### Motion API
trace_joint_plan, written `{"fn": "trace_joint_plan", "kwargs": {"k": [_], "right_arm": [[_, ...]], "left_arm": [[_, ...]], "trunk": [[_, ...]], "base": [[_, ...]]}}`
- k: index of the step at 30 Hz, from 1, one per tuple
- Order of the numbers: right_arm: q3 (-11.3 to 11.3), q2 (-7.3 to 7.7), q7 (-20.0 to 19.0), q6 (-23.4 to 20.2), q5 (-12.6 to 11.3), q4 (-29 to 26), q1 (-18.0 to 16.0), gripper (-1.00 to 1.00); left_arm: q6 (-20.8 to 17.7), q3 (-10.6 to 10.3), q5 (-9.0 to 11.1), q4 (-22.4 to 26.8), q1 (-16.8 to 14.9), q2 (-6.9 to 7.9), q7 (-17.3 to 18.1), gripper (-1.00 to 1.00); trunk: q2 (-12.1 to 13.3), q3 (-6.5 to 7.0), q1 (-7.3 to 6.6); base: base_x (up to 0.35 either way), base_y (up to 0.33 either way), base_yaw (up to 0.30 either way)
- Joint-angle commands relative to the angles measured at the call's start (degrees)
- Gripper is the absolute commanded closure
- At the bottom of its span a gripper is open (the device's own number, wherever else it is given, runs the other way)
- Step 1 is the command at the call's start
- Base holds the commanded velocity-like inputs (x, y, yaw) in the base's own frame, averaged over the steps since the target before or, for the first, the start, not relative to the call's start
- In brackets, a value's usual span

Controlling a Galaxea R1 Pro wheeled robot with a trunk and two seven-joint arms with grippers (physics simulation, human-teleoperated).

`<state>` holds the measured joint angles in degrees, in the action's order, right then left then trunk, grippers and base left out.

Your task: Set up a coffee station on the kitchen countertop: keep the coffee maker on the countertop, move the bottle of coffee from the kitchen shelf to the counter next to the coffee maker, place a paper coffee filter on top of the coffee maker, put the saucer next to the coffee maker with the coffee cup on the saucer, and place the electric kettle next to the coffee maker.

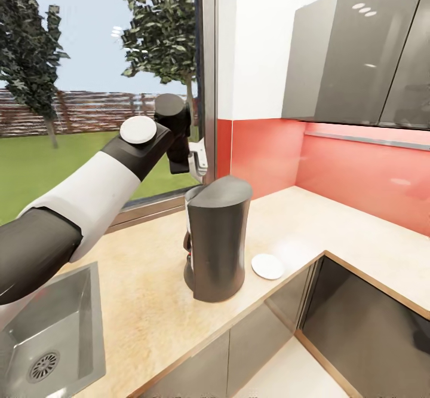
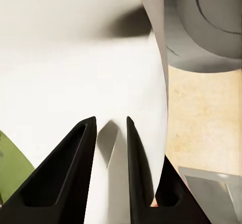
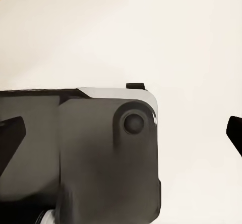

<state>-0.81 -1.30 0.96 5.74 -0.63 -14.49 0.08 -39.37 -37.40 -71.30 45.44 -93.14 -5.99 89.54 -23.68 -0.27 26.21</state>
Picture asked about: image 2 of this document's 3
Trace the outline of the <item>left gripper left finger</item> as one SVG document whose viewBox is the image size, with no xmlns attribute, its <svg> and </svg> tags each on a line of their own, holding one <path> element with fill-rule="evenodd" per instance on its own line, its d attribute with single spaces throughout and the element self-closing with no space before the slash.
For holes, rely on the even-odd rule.
<svg viewBox="0 0 242 224">
<path fill-rule="evenodd" d="M 0 224 L 84 224 L 96 116 L 78 122 L 0 208 Z"/>
</svg>

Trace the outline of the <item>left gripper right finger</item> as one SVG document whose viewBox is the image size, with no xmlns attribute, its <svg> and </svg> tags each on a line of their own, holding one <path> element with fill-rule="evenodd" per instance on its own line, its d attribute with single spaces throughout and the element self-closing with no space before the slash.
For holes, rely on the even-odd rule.
<svg viewBox="0 0 242 224">
<path fill-rule="evenodd" d="M 157 203 L 147 205 L 134 124 L 127 117 L 131 224 L 212 224 L 167 156 L 155 194 Z"/>
</svg>

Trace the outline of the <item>paper coffee filter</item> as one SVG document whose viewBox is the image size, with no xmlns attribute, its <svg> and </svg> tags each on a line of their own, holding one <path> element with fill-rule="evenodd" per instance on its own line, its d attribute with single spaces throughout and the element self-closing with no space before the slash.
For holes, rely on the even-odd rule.
<svg viewBox="0 0 242 224">
<path fill-rule="evenodd" d="M 0 130 L 37 168 L 92 116 L 84 224 L 131 224 L 127 117 L 148 206 L 164 165 L 163 0 L 0 0 Z"/>
</svg>

